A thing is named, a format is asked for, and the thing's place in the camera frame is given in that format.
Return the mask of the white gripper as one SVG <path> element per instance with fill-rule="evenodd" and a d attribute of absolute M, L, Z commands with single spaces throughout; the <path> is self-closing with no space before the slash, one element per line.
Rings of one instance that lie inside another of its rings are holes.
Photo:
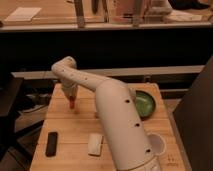
<path fill-rule="evenodd" d="M 77 101 L 77 91 L 78 91 L 78 86 L 76 83 L 72 81 L 67 81 L 67 80 L 62 80 L 61 81 L 61 88 L 62 91 L 65 94 L 65 97 L 68 101 L 71 101 L 71 97 L 73 97 L 73 103 Z"/>

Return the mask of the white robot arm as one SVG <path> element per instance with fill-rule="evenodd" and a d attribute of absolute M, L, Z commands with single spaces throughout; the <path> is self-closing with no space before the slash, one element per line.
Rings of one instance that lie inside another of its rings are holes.
<path fill-rule="evenodd" d="M 54 63 L 52 72 L 69 87 L 95 92 L 96 110 L 117 171 L 162 171 L 126 83 L 76 69 L 72 57 Z"/>

